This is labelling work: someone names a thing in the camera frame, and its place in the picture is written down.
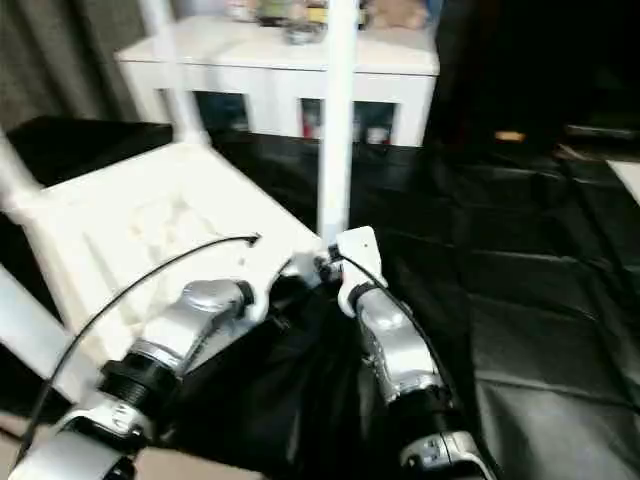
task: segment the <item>black cloth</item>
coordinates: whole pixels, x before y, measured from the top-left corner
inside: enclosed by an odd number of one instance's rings
[[[314,227],[316,145],[214,144]],[[606,164],[357,147],[359,225],[503,478],[640,478],[640,209]],[[277,288],[293,300],[195,372],[165,444],[272,478],[397,478],[357,325],[331,287]]]

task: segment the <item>white chair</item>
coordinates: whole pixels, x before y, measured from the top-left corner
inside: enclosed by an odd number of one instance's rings
[[[285,236],[300,251],[321,245],[317,235],[208,146],[176,68],[175,45],[167,34],[169,2],[143,0],[141,6],[172,87],[173,143],[45,189],[2,138],[3,208],[24,228],[63,320],[74,331],[137,277],[216,236]],[[216,277],[241,262],[246,251],[243,244],[225,244],[169,269],[98,322],[85,352],[98,362],[122,357],[141,321],[175,300],[186,283]]]

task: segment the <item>items on shelf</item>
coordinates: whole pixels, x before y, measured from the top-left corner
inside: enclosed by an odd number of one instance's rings
[[[292,45],[304,45],[319,41],[322,38],[324,26],[309,21],[305,0],[293,0],[289,8],[289,21],[284,31],[287,42]]]
[[[321,140],[322,101],[301,99],[302,136]],[[353,111],[353,141],[368,145],[388,145],[391,142],[395,104],[383,102],[355,102]]]
[[[367,10],[373,28],[424,28],[429,11],[424,0],[371,0]]]
[[[259,0],[227,0],[227,15],[237,22],[258,19]]]
[[[404,27],[437,23],[443,0],[361,0],[358,28]],[[326,29],[328,0],[227,0],[227,14],[240,22],[286,28],[294,45],[318,41]]]

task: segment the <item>white table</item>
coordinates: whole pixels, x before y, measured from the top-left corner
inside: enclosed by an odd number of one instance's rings
[[[300,99],[325,94],[323,42],[291,46],[281,29],[213,16],[177,22],[172,34],[190,90],[239,93],[252,132],[302,136]],[[142,120],[170,121],[160,90],[168,88],[146,38],[116,57]],[[391,143],[422,143],[439,61],[429,31],[365,30],[358,33],[354,101],[395,103]]]

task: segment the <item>cylindrical connector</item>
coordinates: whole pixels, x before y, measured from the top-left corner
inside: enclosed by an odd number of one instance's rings
[[[139,410],[152,421],[173,398],[179,380],[165,364],[137,353],[102,368],[98,389]]]
[[[453,407],[448,390],[435,385],[391,402],[389,422],[398,452],[418,439],[464,430],[462,415]]]

